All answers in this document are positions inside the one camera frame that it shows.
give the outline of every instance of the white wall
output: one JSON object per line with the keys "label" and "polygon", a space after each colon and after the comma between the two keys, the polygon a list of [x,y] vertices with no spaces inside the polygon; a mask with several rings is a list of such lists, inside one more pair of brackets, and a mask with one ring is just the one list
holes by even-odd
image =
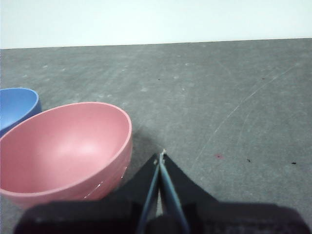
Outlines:
{"label": "white wall", "polygon": [[312,37],[312,0],[1,0],[1,47]]}

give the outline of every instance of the concrete floor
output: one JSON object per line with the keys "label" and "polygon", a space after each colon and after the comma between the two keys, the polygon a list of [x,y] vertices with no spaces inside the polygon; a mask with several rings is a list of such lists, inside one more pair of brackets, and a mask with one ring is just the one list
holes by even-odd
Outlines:
{"label": "concrete floor", "polygon": [[[312,228],[312,39],[2,50],[1,88],[20,86],[43,110],[101,101],[127,111],[123,182],[166,148],[217,199],[292,207]],[[1,231],[21,214],[2,197]]]}

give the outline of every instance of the pink bowl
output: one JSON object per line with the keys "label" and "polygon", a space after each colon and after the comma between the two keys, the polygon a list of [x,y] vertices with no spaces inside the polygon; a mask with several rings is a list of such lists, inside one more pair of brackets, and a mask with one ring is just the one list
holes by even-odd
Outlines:
{"label": "pink bowl", "polygon": [[93,200],[120,182],[132,125],[122,109],[82,102],[20,123],[0,140],[0,192],[28,208],[51,200]]}

